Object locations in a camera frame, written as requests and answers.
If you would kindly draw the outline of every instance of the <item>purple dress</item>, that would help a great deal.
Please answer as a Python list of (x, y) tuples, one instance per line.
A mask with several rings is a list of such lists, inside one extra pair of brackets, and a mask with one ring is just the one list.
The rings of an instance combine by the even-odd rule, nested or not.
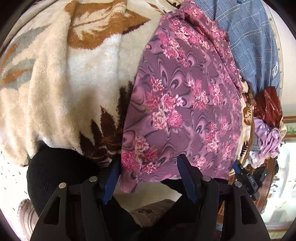
[(228, 35), (193, 1), (166, 14), (139, 63), (123, 131), (121, 189), (180, 178), (184, 153), (228, 179), (241, 133), (241, 82)]

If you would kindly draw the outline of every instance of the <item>red plastic bag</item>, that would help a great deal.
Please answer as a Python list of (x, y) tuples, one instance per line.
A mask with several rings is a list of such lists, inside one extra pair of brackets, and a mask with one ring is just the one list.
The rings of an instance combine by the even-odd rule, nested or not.
[(273, 86), (266, 87), (265, 90), (258, 93), (255, 101), (257, 106), (254, 109), (254, 116), (262, 119), (270, 126), (279, 128), (283, 111), (276, 88)]

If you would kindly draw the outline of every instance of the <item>white wall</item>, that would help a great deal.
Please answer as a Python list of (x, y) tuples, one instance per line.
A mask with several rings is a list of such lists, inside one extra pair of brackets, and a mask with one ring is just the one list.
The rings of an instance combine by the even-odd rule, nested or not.
[(270, 11), (279, 32), (283, 54), (284, 83), (281, 95), (283, 115), (296, 115), (296, 40), (281, 17), (271, 8)]

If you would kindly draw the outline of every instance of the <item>brown leaf pattern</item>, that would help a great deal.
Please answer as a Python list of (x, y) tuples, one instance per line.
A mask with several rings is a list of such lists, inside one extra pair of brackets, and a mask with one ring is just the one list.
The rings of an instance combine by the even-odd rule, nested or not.
[(244, 142), (240, 156), (243, 156), (246, 153), (246, 151), (248, 150), (248, 147), (249, 147), (248, 141)]
[(65, 6), (71, 15), (68, 44), (72, 48), (94, 49), (113, 34), (127, 34), (150, 19), (126, 9), (126, 0), (110, 3), (80, 3)]
[(112, 156), (121, 151), (123, 126), (132, 91), (133, 84), (130, 81), (127, 88), (121, 87), (119, 90), (117, 104), (119, 121), (117, 127), (114, 117), (101, 107), (101, 130), (95, 121), (92, 120), (91, 122), (95, 144), (93, 145), (90, 139), (80, 133), (80, 147), (83, 155), (94, 159), (100, 165), (109, 163)]
[(250, 126), (252, 121), (252, 107), (247, 104), (247, 106), (243, 109), (243, 114), (244, 114), (244, 123)]

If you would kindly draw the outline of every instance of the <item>wooden frame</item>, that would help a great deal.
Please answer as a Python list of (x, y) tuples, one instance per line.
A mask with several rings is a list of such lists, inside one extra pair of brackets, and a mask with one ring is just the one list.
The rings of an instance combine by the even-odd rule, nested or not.
[[(283, 123), (288, 127), (287, 134), (284, 137), (284, 141), (296, 141), (296, 116), (283, 117)], [(289, 133), (289, 124), (294, 124), (295, 133)]]

